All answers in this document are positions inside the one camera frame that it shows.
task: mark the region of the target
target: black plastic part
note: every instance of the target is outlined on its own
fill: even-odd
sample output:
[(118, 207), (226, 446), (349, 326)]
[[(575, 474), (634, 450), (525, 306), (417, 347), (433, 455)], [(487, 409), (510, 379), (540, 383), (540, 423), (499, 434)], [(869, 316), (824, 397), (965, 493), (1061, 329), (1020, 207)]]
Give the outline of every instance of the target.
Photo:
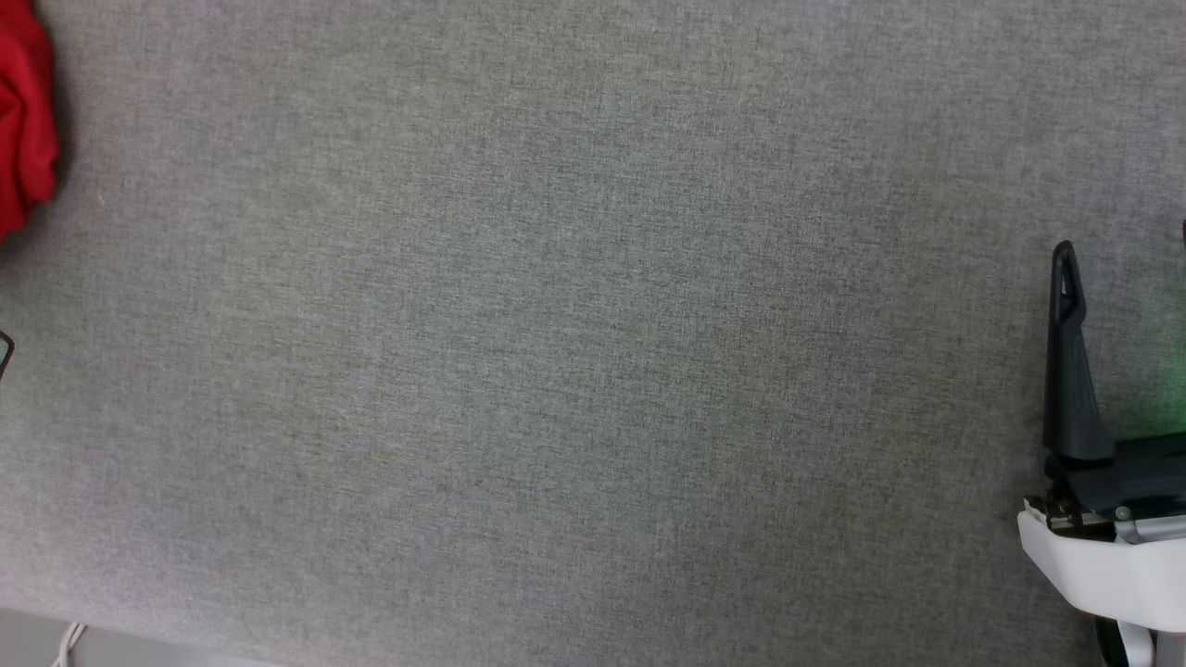
[(1086, 521), (1086, 510), (1061, 488), (1047, 489), (1044, 495), (1028, 495), (1026, 502), (1046, 516), (1046, 527), (1061, 538), (1115, 542), (1116, 525), (1111, 521)]
[(1046, 476), (1083, 507), (1115, 519), (1126, 507), (1131, 519), (1186, 514), (1186, 433), (1127, 440), (1105, 465), (1085, 466), (1051, 456)]
[(1070, 241), (1054, 248), (1050, 278), (1050, 326), (1046, 338), (1046, 413), (1044, 440), (1056, 455), (1079, 462), (1112, 457), (1116, 443), (1099, 419), (1096, 392), (1083, 345), (1088, 304), (1079, 265)]
[(17, 343), (14, 343), (4, 331), (0, 331), (0, 341), (4, 341), (4, 344), (6, 345), (4, 358), (0, 360), (0, 377), (4, 377), (4, 371), (8, 368), (8, 360), (12, 358), (12, 352), (17, 349)]
[(1128, 667), (1128, 652), (1124, 650), (1124, 639), (1120, 635), (1120, 625), (1111, 618), (1096, 616), (1096, 641), (1099, 642), (1099, 658), (1105, 667)]

